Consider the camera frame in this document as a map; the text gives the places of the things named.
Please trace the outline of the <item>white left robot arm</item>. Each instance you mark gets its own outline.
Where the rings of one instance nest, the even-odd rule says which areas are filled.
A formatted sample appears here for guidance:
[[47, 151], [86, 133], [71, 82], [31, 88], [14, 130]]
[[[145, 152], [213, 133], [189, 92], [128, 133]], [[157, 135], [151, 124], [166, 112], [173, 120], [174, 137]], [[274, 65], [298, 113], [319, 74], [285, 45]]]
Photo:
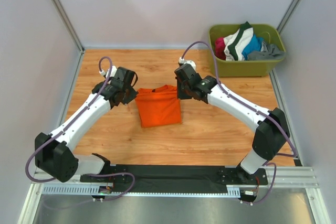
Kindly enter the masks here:
[[93, 153], [76, 156], [73, 151], [82, 137], [112, 108], [127, 105], [137, 96], [134, 85], [138, 75], [124, 67], [112, 67], [105, 80], [95, 85], [83, 105], [61, 126], [35, 138], [35, 165], [62, 183], [74, 175], [91, 174], [104, 183], [110, 178], [111, 162]]

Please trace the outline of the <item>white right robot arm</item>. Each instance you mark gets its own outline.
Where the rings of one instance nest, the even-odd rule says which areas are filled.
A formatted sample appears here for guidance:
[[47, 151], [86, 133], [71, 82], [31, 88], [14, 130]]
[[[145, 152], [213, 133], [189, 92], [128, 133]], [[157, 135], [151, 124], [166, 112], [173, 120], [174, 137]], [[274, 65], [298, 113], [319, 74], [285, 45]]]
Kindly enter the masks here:
[[252, 103], [230, 91], [218, 79], [202, 78], [189, 63], [180, 65], [174, 73], [179, 99], [195, 99], [220, 108], [254, 132], [251, 150], [237, 166], [236, 177], [241, 183], [250, 183], [256, 171], [289, 142], [288, 124], [281, 109], [269, 110]]

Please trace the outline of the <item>orange t shirt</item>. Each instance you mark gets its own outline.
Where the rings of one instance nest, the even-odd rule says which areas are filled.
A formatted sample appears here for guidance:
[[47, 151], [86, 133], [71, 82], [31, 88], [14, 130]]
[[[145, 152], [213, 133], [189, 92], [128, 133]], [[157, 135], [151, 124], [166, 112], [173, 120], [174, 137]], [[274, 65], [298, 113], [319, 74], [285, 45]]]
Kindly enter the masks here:
[[177, 87], [164, 85], [155, 89], [140, 88], [135, 99], [142, 127], [156, 127], [182, 122]]

